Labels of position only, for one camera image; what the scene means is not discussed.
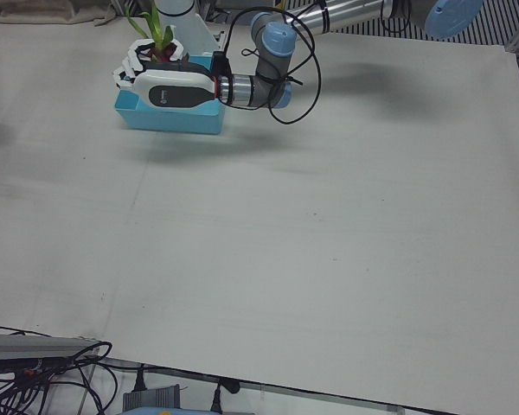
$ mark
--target white table surface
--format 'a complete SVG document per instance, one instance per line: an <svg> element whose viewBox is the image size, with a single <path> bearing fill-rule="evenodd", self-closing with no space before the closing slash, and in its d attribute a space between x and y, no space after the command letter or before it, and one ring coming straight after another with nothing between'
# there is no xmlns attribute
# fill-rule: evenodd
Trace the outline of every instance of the white table surface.
<svg viewBox="0 0 519 415"><path fill-rule="evenodd" d="M227 111L211 137L125 127L110 72L134 38L122 21L0 25L0 324L197 372L519 413L513 55L327 35L304 122Z"/></svg>

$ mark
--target blue joint cap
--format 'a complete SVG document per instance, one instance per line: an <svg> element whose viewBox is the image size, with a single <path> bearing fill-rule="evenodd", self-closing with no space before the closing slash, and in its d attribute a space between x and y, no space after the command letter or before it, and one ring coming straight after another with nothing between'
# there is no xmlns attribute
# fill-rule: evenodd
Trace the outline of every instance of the blue joint cap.
<svg viewBox="0 0 519 415"><path fill-rule="evenodd" d="M471 24L484 0L438 0L425 20L425 31L436 39L457 35Z"/></svg>
<svg viewBox="0 0 519 415"><path fill-rule="evenodd" d="M283 96L280 97L279 102L273 108L285 108L290 102L292 98L292 85L290 82L285 83L285 91L283 92Z"/></svg>
<svg viewBox="0 0 519 415"><path fill-rule="evenodd" d="M280 58L291 56L296 47L296 32L288 24L269 22L261 36L267 51Z"/></svg>

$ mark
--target metal grate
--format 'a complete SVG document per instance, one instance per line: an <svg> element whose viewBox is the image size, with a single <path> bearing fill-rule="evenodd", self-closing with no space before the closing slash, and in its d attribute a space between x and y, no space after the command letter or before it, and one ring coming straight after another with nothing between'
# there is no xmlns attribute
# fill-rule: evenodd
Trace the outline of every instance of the metal grate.
<svg viewBox="0 0 519 415"><path fill-rule="evenodd" d="M287 9L295 9L313 3L311 0L289 0ZM387 26L400 30L405 26L403 19L389 19ZM436 41L422 28L411 25L403 34L389 34L381 25L380 19L373 19L336 30L340 33L355 35L375 35L403 37L436 42L472 43L477 45L506 45L519 29L519 0L486 0L481 12L471 26L450 39Z"/></svg>

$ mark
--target black cable tie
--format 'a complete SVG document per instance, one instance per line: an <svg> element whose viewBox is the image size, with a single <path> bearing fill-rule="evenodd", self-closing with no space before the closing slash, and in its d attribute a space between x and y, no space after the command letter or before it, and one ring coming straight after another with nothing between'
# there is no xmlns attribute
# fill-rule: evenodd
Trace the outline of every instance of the black cable tie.
<svg viewBox="0 0 519 415"><path fill-rule="evenodd" d="M162 11L160 9L157 9L157 12L164 16L167 16L167 17L181 17L181 16L184 16L184 15L190 13L190 11L193 9L194 9L194 2L192 2L192 5L188 9L186 9L183 13L176 13L176 14L165 13L164 11Z"/></svg>
<svg viewBox="0 0 519 415"><path fill-rule="evenodd" d="M291 77L291 76L287 76L287 77L285 78L285 80L288 80L288 81L290 81L290 82L294 82L295 84L298 84L298 85L300 85L300 86L304 86L304 82L302 82L301 80L297 80L296 78L293 78L293 77Z"/></svg>

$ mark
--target green leaf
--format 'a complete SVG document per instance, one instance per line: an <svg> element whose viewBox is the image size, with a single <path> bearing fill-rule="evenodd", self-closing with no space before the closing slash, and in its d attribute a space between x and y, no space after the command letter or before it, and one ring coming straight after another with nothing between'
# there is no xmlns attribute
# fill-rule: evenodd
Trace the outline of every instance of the green leaf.
<svg viewBox="0 0 519 415"><path fill-rule="evenodd" d="M171 42L173 42L173 30L171 30L171 26L168 24L165 26L165 32L163 33L162 50L165 50Z"/></svg>
<svg viewBox="0 0 519 415"><path fill-rule="evenodd" d="M136 23L132 19L131 12L129 11L128 7L125 8L125 17L127 18L129 23L131 24L132 28L135 29L138 32L139 35L141 35L144 39L146 39L148 37L148 34L140 26L138 26L138 23Z"/></svg>
<svg viewBox="0 0 519 415"><path fill-rule="evenodd" d="M157 13L156 2L152 2L152 23L154 24L154 29L156 30L157 38L161 43L162 39L162 24L159 21L159 14Z"/></svg>
<svg viewBox="0 0 519 415"><path fill-rule="evenodd" d="M154 43L156 43L156 45L159 47L159 45L161 44L162 42L162 35L158 34L158 30L156 28L156 26L154 26L154 22L153 22L153 19L152 19L152 15L148 12L142 12L140 14L144 19L146 19L146 22L148 23L148 27L150 28L150 33L151 33L151 38L154 40Z"/></svg>

